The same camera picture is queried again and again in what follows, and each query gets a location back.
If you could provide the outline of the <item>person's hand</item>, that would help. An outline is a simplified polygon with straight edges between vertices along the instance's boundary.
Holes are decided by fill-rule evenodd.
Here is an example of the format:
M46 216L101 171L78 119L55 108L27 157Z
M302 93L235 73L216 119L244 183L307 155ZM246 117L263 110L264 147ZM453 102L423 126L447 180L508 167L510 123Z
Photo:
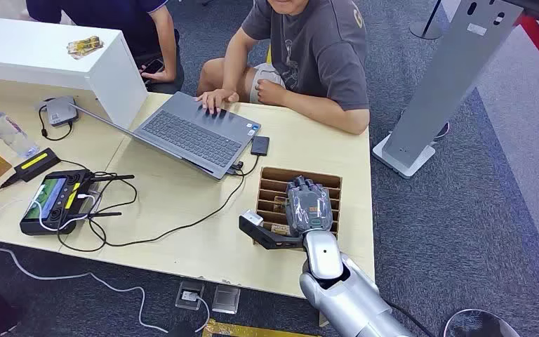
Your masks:
M148 73L145 71L146 67L143 65L142 69L139 71L141 77L152 83L170 83L175 81L176 71L168 70L164 68L160 72Z

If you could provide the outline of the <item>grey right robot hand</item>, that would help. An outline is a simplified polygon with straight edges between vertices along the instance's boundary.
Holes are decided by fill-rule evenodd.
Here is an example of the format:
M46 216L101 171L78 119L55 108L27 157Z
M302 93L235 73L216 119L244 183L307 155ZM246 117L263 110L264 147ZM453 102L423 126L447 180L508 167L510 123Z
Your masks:
M286 194L285 212L290 236L299 237L311 230L331 230L331 200L322 184L297 176L287 183Z

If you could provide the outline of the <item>person's left hand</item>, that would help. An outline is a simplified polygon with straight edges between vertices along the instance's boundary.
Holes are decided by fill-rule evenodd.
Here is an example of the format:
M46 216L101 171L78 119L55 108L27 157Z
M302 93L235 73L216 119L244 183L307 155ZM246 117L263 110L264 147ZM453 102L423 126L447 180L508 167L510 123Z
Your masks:
M267 79L259 79L255 87L258 102L264 105L284 106L288 91L281 85Z

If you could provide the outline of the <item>person's right hand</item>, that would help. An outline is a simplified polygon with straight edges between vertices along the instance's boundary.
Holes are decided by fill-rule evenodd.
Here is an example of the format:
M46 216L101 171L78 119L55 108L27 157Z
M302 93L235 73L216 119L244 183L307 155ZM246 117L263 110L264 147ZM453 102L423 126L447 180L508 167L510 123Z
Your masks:
M239 94L232 89L219 88L214 91L207 91L195 98L201 103L201 107L210 114L220 113L225 103L236 103L239 101Z

